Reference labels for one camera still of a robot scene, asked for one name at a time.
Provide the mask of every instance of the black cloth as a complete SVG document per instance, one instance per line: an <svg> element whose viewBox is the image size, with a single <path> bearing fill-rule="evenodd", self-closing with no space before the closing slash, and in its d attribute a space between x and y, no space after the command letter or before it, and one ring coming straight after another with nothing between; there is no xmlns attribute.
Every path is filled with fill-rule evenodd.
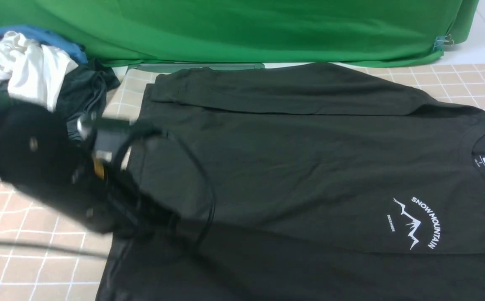
<svg viewBox="0 0 485 301"><path fill-rule="evenodd" d="M54 112L66 121L70 140L82 141L77 129L78 118L85 113L102 114L107 92L119 86L114 70L96 59L66 74ZM0 82L0 92L8 92L8 80Z"/></svg>
<svg viewBox="0 0 485 301"><path fill-rule="evenodd" d="M174 265L155 267L177 253L160 235L114 240L99 301L485 301L485 111L311 64L159 76L139 119L190 145L216 216ZM204 183L177 145L129 169L198 234Z"/></svg>

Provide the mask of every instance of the black cable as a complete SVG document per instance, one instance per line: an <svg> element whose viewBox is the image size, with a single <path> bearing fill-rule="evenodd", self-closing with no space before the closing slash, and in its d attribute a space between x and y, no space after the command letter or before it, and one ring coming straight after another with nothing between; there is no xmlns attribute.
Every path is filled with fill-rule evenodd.
<svg viewBox="0 0 485 301"><path fill-rule="evenodd" d="M191 246L187 247L185 252L183 252L181 255L178 255L174 258L163 260L157 265L169 265L172 263L177 263L181 259L193 255L195 252L197 252L198 248L202 244L202 242L205 240L207 237L208 232L210 231L210 227L212 226L213 220L214 220L214 213L216 211L216 202L217 202L217 196L216 192L214 190L214 186L212 184L212 181L201 164L200 160L195 156L195 154L190 150L190 148L187 146L186 143L184 143L177 135L175 135L173 132L163 130L162 128L157 128L156 126L148 126L145 128L145 130L141 131L136 131L133 134L129 136L129 138L123 143L123 145L118 149L116 154L114 155L114 160L112 161L112 166L114 168L121 168L121 164L123 162L123 158L127 154L127 150L129 147L133 144L134 141L137 141L139 139L147 139L149 137L153 136L160 136L167 138L168 140L174 141L181 147L185 155L190 159L194 167L197 169L198 173L204 180L206 186L207 186L207 195L208 195L208 200L209 200L209 210L208 210L208 217L207 221L201 230L200 234L198 234L198 237L196 240L191 244Z"/></svg>
<svg viewBox="0 0 485 301"><path fill-rule="evenodd" d="M96 259L108 259L108 255L103 253L91 252L91 251L81 251L81 250L74 250L72 248L66 248L63 246L51 246L51 245L43 245L43 244L36 244L35 242L13 242L11 240L0 240L1 247L21 247L21 248L35 248L40 250L50 250L62 253L68 253L73 255L83 255L88 257L93 257Z"/></svg>
<svg viewBox="0 0 485 301"><path fill-rule="evenodd" d="M171 263L176 263L177 261L180 261L181 259L193 255L202 242L205 240L210 227L212 226L213 220L214 220L214 213L216 211L216 192L214 190L214 186L212 184L212 181L210 180L210 177L208 176L208 173L206 172L205 168L203 165L200 163L200 160L194 155L194 153L190 150L187 145L181 141L176 135L174 135L172 132L168 131L163 131L160 130L156 127L151 127L150 129L142 132L137 132L134 135L131 135L129 139L124 143L124 145L118 150L116 153L116 156L114 157L114 167L116 168L121 168L121 164L123 161L123 158L125 157L125 154L127 153L127 149L131 146L131 144L136 141L137 139L145 139L154 135L162 135L172 141L175 141L183 152L188 156L188 158L191 160L192 164L195 166L197 169L198 173L204 180L204 182L207 185L207 191L208 191L208 199L210 203L209 211L208 211L208 217L207 221L196 238L195 242L188 247L185 252L183 252L181 255L174 257L169 260L164 260L158 263L158 265L168 265ZM91 251L81 251L81 250L74 250L71 248L66 248L63 246L51 246L51 245L43 245L43 244L36 244L33 242L14 242L10 240L0 240L0 246L6 246L6 247L22 247L22 248L35 248L35 249L40 249L40 250L51 250L51 251L56 251L56 252L62 252L62 253L68 253L68 254L73 254L73 255L83 255L83 256L88 256L88 257L93 257L95 259L102 259L102 260L116 260L116 258L111 258L108 255L102 254L102 253L97 253L97 252L91 252Z"/></svg>

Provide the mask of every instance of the black device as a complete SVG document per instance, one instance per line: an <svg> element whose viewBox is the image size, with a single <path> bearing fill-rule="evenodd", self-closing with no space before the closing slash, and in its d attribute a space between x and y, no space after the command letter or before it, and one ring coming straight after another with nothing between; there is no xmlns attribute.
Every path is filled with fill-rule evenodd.
<svg viewBox="0 0 485 301"><path fill-rule="evenodd" d="M121 169L134 139L168 132L96 116L84 116L79 127L86 138L80 145L68 140L56 114L0 94L0 179L94 232L137 238L174 231L179 214L141 192ZM95 158L99 149L115 154L113 160Z"/></svg>

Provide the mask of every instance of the yellow label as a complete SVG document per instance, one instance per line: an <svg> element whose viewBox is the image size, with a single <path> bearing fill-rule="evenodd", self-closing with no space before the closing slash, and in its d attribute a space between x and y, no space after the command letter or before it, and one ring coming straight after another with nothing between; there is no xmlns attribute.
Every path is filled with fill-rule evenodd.
<svg viewBox="0 0 485 301"><path fill-rule="evenodd" d="M105 167L96 158L93 158L93 171L99 178L105 179Z"/></svg>

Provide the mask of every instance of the mountain logo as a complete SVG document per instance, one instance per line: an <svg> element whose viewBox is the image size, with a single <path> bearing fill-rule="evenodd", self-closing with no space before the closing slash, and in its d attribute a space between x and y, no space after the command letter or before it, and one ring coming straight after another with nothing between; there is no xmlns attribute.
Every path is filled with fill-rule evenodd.
<svg viewBox="0 0 485 301"><path fill-rule="evenodd" d="M411 247L410 247L410 250L419 242L419 240L414 236L415 234L415 231L417 231L417 229L419 228L419 226L421 225L421 221L414 218L413 216L409 215L407 212L406 212L406 205L405 204L402 204L401 202L397 201L397 199L393 198L393 201L397 204L399 204L399 206L401 207L402 211L401 211L401 215L405 215L407 216L409 219L411 219L411 223L407 223L406 226L410 226L410 233L408 234L408 237L411 238L411 240L413 241L411 243Z"/></svg>

